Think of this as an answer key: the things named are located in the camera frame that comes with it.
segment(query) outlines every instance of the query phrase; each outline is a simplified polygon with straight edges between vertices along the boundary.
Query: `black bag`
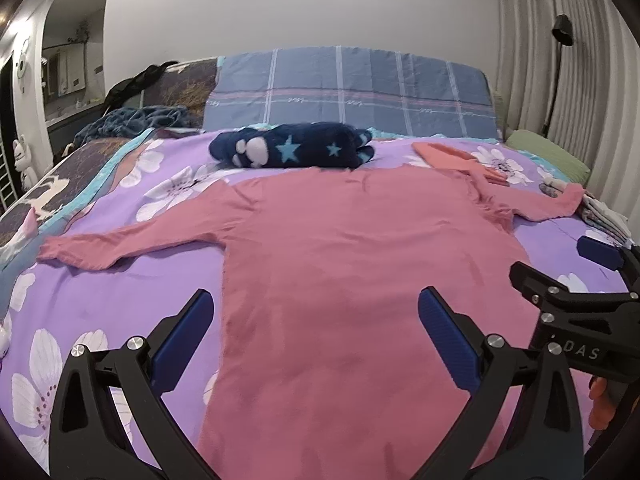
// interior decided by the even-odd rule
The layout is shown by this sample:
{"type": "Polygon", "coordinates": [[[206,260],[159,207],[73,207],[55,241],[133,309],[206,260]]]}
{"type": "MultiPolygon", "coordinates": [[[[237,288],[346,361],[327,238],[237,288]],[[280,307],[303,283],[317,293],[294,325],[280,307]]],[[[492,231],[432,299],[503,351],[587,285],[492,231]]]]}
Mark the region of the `black bag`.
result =
{"type": "Polygon", "coordinates": [[[167,61],[166,63],[162,63],[160,66],[150,65],[137,76],[125,79],[124,81],[120,81],[114,85],[111,90],[109,90],[107,97],[104,99],[102,114],[104,115],[116,108],[122,108],[122,105],[127,101],[127,99],[138,95],[145,88],[148,88],[158,81],[168,66],[175,65],[177,63],[177,61],[167,61]]]}

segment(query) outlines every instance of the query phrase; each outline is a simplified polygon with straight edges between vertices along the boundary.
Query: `purple floral bed sheet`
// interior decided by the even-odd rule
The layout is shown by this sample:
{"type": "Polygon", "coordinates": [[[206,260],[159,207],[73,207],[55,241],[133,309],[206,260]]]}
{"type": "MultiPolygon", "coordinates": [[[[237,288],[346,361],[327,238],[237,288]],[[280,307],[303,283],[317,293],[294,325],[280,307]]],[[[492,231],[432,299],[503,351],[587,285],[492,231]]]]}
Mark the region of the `purple floral bed sheet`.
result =
{"type": "MultiPolygon", "coordinates": [[[[130,174],[110,193],[89,204],[86,215],[76,220],[67,234],[106,232],[152,218],[196,196],[216,180],[234,184],[295,171],[220,170],[207,150],[214,136],[215,133],[206,133],[185,139],[148,141],[130,174]]],[[[483,164],[507,171],[512,186],[536,193],[540,192],[538,184],[543,175],[552,171],[501,145],[466,139],[430,141],[471,152],[483,164]]],[[[392,168],[413,164],[427,168],[411,143],[411,139],[375,142],[376,156],[367,166],[392,168]]],[[[515,222],[515,235],[526,248],[532,265],[565,283],[570,290],[625,290],[616,273],[578,256],[575,244],[580,236],[610,243],[612,240],[590,230],[577,217],[538,224],[516,218],[515,222]]],[[[218,373],[222,263],[219,248],[193,242],[123,260],[105,271],[86,272],[48,263],[36,264],[18,277],[4,322],[12,333],[12,345],[0,371],[0,409],[43,468],[48,469],[51,406],[71,347],[82,342],[92,351],[117,348],[131,335],[147,334],[160,319],[178,312],[196,289],[204,288],[216,304],[214,322],[178,387],[163,396],[186,436],[196,441],[218,373]]],[[[429,285],[429,277],[424,279],[425,286],[429,285]]],[[[587,414],[588,377],[576,372],[574,378],[582,411],[587,414]]],[[[153,463],[122,392],[114,389],[113,395],[138,455],[153,463]]],[[[510,416],[515,399],[515,394],[510,395],[503,416],[510,416]]]]}

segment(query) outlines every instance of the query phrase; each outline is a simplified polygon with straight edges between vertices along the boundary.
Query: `bed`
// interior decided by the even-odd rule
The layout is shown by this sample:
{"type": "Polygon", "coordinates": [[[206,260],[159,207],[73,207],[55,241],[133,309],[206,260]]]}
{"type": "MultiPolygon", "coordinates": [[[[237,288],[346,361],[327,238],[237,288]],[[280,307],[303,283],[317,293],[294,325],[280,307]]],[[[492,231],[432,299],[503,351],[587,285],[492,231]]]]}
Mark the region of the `bed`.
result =
{"type": "MultiPolygon", "coordinates": [[[[200,128],[207,98],[216,86],[217,63],[218,59],[214,57],[171,66],[156,83],[131,98],[127,106],[183,105],[189,109],[193,127],[200,128]]],[[[2,215],[0,245],[15,234],[30,207],[36,209],[38,225],[42,225],[75,199],[128,140],[120,137],[95,139],[62,160],[2,215]]]]}
{"type": "MultiPolygon", "coordinates": [[[[0,371],[0,410],[41,466],[48,463],[50,399],[70,348],[76,342],[92,351],[115,348],[132,334],[146,334],[159,319],[175,314],[198,288],[210,291],[220,305],[223,263],[219,248],[190,242],[122,260],[106,271],[82,272],[62,264],[35,264],[44,237],[107,232],[152,218],[172,201],[196,196],[194,183],[203,178],[209,184],[224,179],[233,185],[281,173],[220,168],[207,145],[217,130],[301,121],[345,121],[374,128],[379,140],[373,141],[376,156],[366,165],[370,168],[426,168],[411,143],[414,137],[430,137],[430,142],[474,153],[484,164],[505,171],[513,187],[540,192],[538,184],[546,174],[562,177],[545,161],[500,144],[486,80],[471,67],[341,47],[276,49],[226,58],[207,99],[206,133],[174,139],[149,130],[120,146],[111,158],[105,156],[109,161],[91,182],[46,219],[38,237],[0,274],[0,317],[8,313],[5,328],[12,333],[0,371]],[[166,192],[162,199],[147,194],[157,186],[166,192]]],[[[531,264],[571,291],[625,290],[617,274],[578,256],[575,244],[580,236],[611,240],[576,217],[540,223],[516,218],[514,233],[531,264]]],[[[513,345],[527,343],[506,336],[513,345]]],[[[178,387],[163,397],[194,443],[206,405],[214,402],[220,337],[216,315],[178,387]]],[[[574,378],[587,413],[588,377],[576,372],[574,378]]],[[[516,392],[512,394],[504,417],[513,411],[516,392]]],[[[113,395],[138,455],[153,463],[124,396],[117,390],[113,395]]],[[[590,432],[586,425],[584,431],[590,432]]]]}

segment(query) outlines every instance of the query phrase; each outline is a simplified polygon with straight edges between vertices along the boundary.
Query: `pillow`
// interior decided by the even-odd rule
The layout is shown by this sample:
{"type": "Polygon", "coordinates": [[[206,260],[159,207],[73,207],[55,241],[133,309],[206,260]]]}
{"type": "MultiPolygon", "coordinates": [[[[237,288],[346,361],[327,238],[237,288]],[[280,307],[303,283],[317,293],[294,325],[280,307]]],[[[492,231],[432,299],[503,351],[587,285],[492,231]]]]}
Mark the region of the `pillow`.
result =
{"type": "Polygon", "coordinates": [[[585,185],[591,170],[583,162],[575,158],[549,139],[529,130],[515,130],[505,144],[514,150],[526,150],[548,160],[562,171],[571,182],[585,185]]]}

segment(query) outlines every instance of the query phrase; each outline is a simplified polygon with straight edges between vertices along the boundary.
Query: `white flower print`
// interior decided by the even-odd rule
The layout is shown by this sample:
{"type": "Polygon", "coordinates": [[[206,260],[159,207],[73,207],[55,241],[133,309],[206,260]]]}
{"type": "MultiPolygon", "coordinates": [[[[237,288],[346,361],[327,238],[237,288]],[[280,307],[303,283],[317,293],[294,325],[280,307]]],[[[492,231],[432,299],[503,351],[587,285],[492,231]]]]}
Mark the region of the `white flower print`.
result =
{"type": "Polygon", "coordinates": [[[493,148],[490,152],[483,146],[478,146],[477,152],[472,152],[480,163],[494,170],[499,170],[507,175],[509,184],[524,184],[533,182],[527,175],[522,173],[524,168],[512,158],[506,158],[500,150],[493,148]]]}
{"type": "Polygon", "coordinates": [[[139,184],[142,180],[143,171],[145,173],[155,173],[158,171],[164,155],[160,152],[153,152],[152,150],[160,146],[162,142],[164,142],[162,139],[152,140],[145,148],[145,151],[140,153],[133,170],[120,181],[122,187],[133,187],[139,184]]]}
{"type": "Polygon", "coordinates": [[[216,380],[218,378],[218,372],[214,373],[209,381],[207,381],[207,385],[204,387],[204,393],[202,394],[202,402],[207,406],[209,403],[209,399],[211,398],[211,392],[213,391],[213,385],[216,384],[216,380]]]}
{"type": "Polygon", "coordinates": [[[161,182],[145,193],[154,202],[143,205],[136,213],[136,220],[143,222],[153,218],[161,209],[172,208],[174,205],[187,200],[195,192],[203,192],[217,180],[225,180],[229,175],[244,170],[218,170],[215,164],[205,164],[193,173],[193,168],[187,166],[170,179],[161,182]]]}
{"type": "Polygon", "coordinates": [[[21,274],[18,279],[15,280],[14,290],[11,293],[11,299],[9,300],[9,306],[16,312],[20,312],[24,304],[24,300],[27,297],[28,288],[36,281],[36,275],[32,272],[28,274],[21,274]]]}
{"type": "Polygon", "coordinates": [[[549,173],[547,170],[545,170],[545,168],[543,168],[542,166],[538,166],[536,169],[538,170],[539,176],[542,177],[542,180],[546,180],[548,178],[554,178],[554,176],[551,173],[549,173]]]}
{"type": "Polygon", "coordinates": [[[605,244],[609,244],[609,245],[613,245],[616,246],[618,245],[613,238],[611,238],[609,235],[603,233],[602,231],[596,231],[593,229],[587,229],[584,232],[585,236],[588,236],[589,238],[593,238],[594,240],[597,240],[599,242],[603,242],[605,244]]]}
{"type": "Polygon", "coordinates": [[[589,289],[574,273],[570,272],[568,276],[561,274],[558,276],[558,281],[565,285],[569,292],[588,292],[589,289]]]}
{"type": "Polygon", "coordinates": [[[432,168],[430,164],[427,164],[424,159],[420,158],[419,156],[405,155],[404,158],[408,158],[408,164],[411,164],[412,166],[416,166],[418,168],[432,168]]]}
{"type": "MultiPolygon", "coordinates": [[[[108,347],[107,338],[102,330],[82,334],[74,344],[78,343],[86,345],[91,351],[105,350],[108,347]]],[[[47,473],[50,415],[62,368],[58,342],[46,329],[41,328],[36,330],[33,336],[29,355],[29,372],[33,384],[19,373],[13,374],[11,380],[15,421],[32,430],[38,430],[35,436],[21,434],[18,438],[47,473]]],[[[112,388],[112,394],[120,420],[129,435],[127,425],[131,422],[130,410],[128,406],[123,410],[119,403],[121,390],[112,388]]]]}

